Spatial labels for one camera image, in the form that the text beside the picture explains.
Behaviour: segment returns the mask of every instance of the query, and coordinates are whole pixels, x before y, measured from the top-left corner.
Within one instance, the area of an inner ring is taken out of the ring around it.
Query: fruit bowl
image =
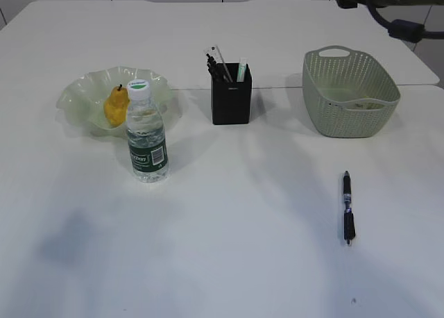
[[[165,77],[149,69],[114,67],[88,73],[63,90],[56,106],[65,112],[71,125],[83,127],[92,135],[125,137],[125,123],[118,127],[111,126],[105,117],[103,103],[110,96],[112,88],[120,84],[126,86],[136,78],[150,83],[165,129],[170,129],[180,118],[177,97],[174,97]]]

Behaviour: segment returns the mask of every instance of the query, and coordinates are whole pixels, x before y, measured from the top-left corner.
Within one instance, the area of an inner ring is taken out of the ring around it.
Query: pear
[[[111,95],[106,99],[103,104],[103,110],[105,111],[105,117],[113,127],[122,125],[126,119],[126,109],[130,99],[128,98],[128,91],[122,84],[118,87],[114,87],[111,91]]]

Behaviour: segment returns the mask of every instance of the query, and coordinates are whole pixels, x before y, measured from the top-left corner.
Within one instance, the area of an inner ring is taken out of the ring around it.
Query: pen holder
[[[234,81],[239,63],[227,63]],[[211,81],[211,111],[214,125],[248,124],[250,121],[251,74],[248,65],[243,82]]]

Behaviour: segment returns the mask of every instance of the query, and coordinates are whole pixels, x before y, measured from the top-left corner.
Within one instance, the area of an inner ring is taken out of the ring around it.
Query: plastic bottle
[[[129,82],[130,104],[126,111],[126,134],[133,170],[145,183],[154,183],[168,175],[165,129],[148,81]]]

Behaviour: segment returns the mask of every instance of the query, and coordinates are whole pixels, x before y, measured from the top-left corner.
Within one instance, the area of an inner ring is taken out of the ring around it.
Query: green label
[[[168,163],[165,140],[151,148],[130,146],[130,156],[133,167],[140,172],[155,172]]]

